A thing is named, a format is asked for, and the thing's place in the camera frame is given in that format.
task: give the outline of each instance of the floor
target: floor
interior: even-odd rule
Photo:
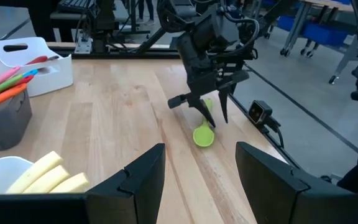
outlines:
[[[0,7],[0,38],[27,19],[27,16],[26,9]],[[157,17],[154,26],[141,28],[155,32],[159,28]],[[328,80],[334,74],[342,55],[320,47],[312,58],[303,57],[299,52],[306,40],[300,39],[291,55],[288,58],[282,57],[279,51],[287,34],[286,31],[274,29],[269,40],[261,38],[256,42],[259,59],[248,62],[248,65],[259,76],[250,73],[250,79],[237,86],[235,96],[246,108],[253,100],[264,100],[273,108],[274,118],[282,125],[285,150],[304,170],[315,176],[342,176],[357,160],[355,150],[340,140],[338,135],[358,148],[358,102],[350,99],[355,82],[351,71],[358,62],[349,63],[335,85],[329,85]],[[31,24],[27,24],[11,38],[34,35]],[[169,44],[175,35],[166,34],[157,43]],[[131,39],[141,43],[145,35],[133,36]],[[280,89],[292,101],[272,86]],[[310,114],[320,119],[326,127]]]

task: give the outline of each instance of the white plastic bin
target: white plastic bin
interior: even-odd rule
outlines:
[[[0,158],[0,194],[4,194],[32,164],[17,156]]]
[[[24,45],[24,50],[6,52],[5,46]],[[37,96],[54,90],[68,87],[73,84],[73,71],[71,68],[71,55],[68,57],[59,56],[58,59],[25,65],[39,56],[59,56],[48,48],[47,43],[41,37],[27,37],[13,40],[0,40],[0,74],[15,67],[22,66],[18,74],[39,69],[38,74],[27,85],[29,96]]]

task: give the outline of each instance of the metal frame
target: metal frame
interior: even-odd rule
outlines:
[[[20,46],[12,46],[11,49],[19,50]],[[71,54],[72,59],[180,59],[179,53],[177,50],[172,50],[169,48],[151,48],[148,49],[144,54],[129,53],[129,52],[120,52],[118,49],[112,49],[108,54],[75,54],[74,47],[50,47],[50,49],[61,56],[67,56]],[[229,95],[229,98],[233,103],[241,110],[241,112],[249,119],[248,111],[245,109],[235,96],[232,94]],[[269,133],[266,128],[258,128],[260,133],[272,144],[272,146],[284,157],[284,159],[292,166],[302,169],[298,163],[280,146],[280,143],[277,142]]]

